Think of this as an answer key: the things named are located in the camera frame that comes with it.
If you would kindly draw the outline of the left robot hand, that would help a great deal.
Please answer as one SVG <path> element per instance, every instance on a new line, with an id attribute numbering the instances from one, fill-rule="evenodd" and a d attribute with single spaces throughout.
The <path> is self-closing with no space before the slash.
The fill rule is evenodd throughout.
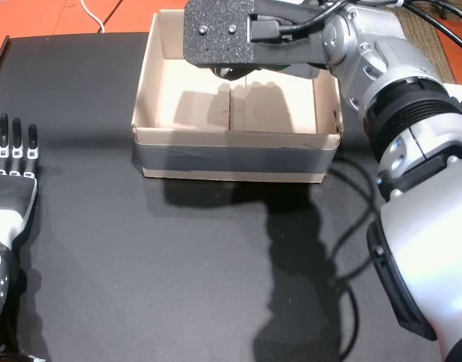
<path id="1" fill-rule="evenodd" d="M 13 247 L 26 229 L 38 191 L 39 144 L 35 124 L 27 144 L 19 118 L 0 117 L 0 244 Z"/>

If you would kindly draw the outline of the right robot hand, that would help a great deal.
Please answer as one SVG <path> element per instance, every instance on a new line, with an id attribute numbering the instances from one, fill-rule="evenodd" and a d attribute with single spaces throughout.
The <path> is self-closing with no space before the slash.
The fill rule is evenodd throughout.
<path id="1" fill-rule="evenodd" d="M 326 69 L 327 56 L 321 33 L 285 40 L 281 43 L 253 43 L 254 58 L 249 63 L 213 64 L 214 75 L 226 80 L 237 80 L 258 70 L 270 70 L 299 78 L 316 78 Z"/>

